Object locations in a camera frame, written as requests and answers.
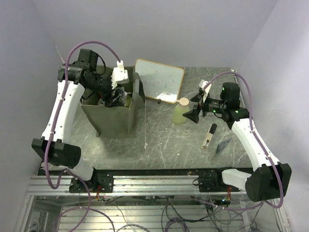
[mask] marker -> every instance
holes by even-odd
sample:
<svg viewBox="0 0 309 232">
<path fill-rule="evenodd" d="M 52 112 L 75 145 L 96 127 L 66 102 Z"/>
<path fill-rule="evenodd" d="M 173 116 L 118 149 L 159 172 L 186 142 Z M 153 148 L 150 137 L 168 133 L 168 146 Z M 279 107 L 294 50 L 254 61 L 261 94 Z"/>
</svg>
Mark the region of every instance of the marker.
<svg viewBox="0 0 309 232">
<path fill-rule="evenodd" d="M 213 123 L 212 126 L 209 128 L 206 138 L 203 142 L 202 148 L 207 149 L 209 144 L 211 143 L 211 139 L 213 137 L 214 132 L 217 129 L 217 124 Z"/>
</svg>

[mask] small whiteboard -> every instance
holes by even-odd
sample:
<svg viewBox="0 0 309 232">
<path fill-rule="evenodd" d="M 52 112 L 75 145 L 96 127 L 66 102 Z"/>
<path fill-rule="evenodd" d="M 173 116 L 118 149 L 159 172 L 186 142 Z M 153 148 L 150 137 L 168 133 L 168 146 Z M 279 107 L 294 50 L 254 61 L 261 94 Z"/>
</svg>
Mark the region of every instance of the small whiteboard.
<svg viewBox="0 0 309 232">
<path fill-rule="evenodd" d="M 140 75 L 146 97 L 176 103 L 184 69 L 138 59 L 135 72 Z"/>
</svg>

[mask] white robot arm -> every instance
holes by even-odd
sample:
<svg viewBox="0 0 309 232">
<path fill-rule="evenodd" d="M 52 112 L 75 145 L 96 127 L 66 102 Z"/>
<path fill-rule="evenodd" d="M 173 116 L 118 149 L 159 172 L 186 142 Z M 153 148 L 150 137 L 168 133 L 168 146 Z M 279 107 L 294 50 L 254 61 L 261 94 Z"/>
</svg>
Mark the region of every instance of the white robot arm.
<svg viewBox="0 0 309 232">
<path fill-rule="evenodd" d="M 251 130 L 248 110 L 239 106 L 239 86 L 236 83 L 224 83 L 220 95 L 221 99 L 217 100 L 210 98 L 209 90 L 211 85 L 204 90 L 207 83 L 207 81 L 203 80 L 200 82 L 199 93 L 191 99 L 191 101 L 198 102 L 198 104 L 190 112 L 183 114 L 183 116 L 198 123 L 198 115 L 201 110 L 203 116 L 206 116 L 209 112 L 214 113 L 217 117 L 220 115 L 219 118 L 227 123 L 228 127 L 241 141 L 253 167 L 252 174 L 244 173 L 237 169 L 226 169 L 222 171 L 223 182 L 240 190 L 245 190 L 249 198 L 254 202 L 278 198 L 280 196 L 279 184 L 268 159 L 271 158 L 280 175 L 285 195 L 292 170 L 288 164 L 281 164 L 268 149 L 252 121 L 254 134 L 267 152 L 267 156 L 265 155 L 265 151 Z"/>
<path fill-rule="evenodd" d="M 97 91 L 102 100 L 110 107 L 115 103 L 114 94 L 118 84 L 129 82 L 127 70 L 124 69 L 122 61 L 117 61 L 117 67 L 113 69 L 112 75 L 103 78 L 96 73 L 98 54 L 87 49 L 81 49 L 78 61 L 69 65 L 69 81 L 65 99 L 55 128 L 48 152 L 48 162 L 56 166 L 64 166 L 73 174 L 84 180 L 89 188 L 95 188 L 97 184 L 96 170 L 81 158 L 81 149 L 70 144 L 70 135 L 79 101 L 84 94 L 85 88 Z M 59 83 L 55 105 L 46 129 L 41 139 L 33 139 L 32 148 L 44 159 L 47 140 L 52 130 L 52 124 L 56 115 L 61 93 L 65 88 L 64 81 L 65 65 L 59 69 Z"/>
</svg>

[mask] plastic bottle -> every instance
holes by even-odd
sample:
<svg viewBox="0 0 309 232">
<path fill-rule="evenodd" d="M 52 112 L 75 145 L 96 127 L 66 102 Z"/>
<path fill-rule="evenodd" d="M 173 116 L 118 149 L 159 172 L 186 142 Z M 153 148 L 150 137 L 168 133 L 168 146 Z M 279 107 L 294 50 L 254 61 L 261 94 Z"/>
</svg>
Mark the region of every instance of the plastic bottle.
<svg viewBox="0 0 309 232">
<path fill-rule="evenodd" d="M 190 111 L 189 100 L 187 98 L 180 98 L 177 102 L 179 102 L 179 104 L 176 105 L 174 109 L 172 120 L 175 124 L 182 124 L 187 120 L 183 114 Z"/>
</svg>

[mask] marble tabletop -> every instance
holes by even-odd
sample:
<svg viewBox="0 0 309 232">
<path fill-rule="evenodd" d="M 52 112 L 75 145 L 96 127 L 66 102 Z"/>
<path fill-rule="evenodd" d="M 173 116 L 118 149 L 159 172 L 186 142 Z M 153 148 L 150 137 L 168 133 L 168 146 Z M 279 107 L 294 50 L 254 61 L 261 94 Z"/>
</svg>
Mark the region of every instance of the marble tabletop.
<svg viewBox="0 0 309 232">
<path fill-rule="evenodd" d="M 210 80 L 227 68 L 184 68 L 184 78 L 179 99 L 190 99 L 198 92 L 201 79 Z M 214 81 L 210 95 L 220 98 L 222 84 L 235 82 L 232 75 Z M 171 120 L 175 104 L 146 99 L 146 108 L 138 111 L 136 138 L 100 139 L 78 107 L 72 126 L 71 144 L 79 146 L 82 157 L 97 169 L 179 169 L 251 167 L 249 157 L 237 136 L 226 123 L 208 114 L 198 124 L 189 119 L 180 125 Z M 217 130 L 207 150 L 201 148 L 210 126 Z M 220 155 L 215 155 L 217 145 L 232 138 Z"/>
</svg>

